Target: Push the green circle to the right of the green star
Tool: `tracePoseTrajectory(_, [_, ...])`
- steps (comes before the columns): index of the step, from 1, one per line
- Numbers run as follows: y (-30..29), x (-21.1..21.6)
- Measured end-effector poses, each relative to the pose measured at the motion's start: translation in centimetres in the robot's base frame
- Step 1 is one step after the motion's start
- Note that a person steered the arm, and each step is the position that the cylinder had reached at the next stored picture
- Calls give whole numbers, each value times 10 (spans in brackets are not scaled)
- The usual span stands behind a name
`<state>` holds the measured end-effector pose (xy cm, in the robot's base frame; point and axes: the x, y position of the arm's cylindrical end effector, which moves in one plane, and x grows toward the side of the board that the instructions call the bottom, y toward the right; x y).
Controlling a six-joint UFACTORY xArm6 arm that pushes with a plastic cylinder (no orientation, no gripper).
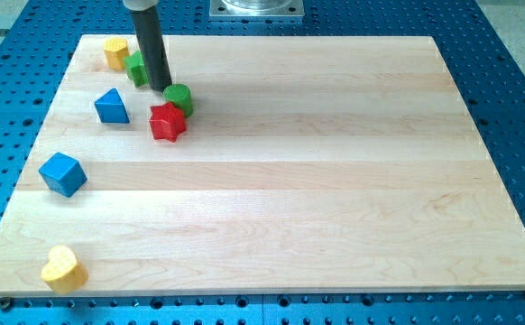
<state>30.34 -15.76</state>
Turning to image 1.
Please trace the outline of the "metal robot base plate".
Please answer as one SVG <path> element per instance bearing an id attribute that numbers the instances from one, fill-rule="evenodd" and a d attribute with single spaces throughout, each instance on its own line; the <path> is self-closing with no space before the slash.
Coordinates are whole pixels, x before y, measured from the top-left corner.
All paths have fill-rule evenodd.
<path id="1" fill-rule="evenodd" d="M 211 0 L 209 15 L 216 18 L 302 17 L 303 0 Z"/>

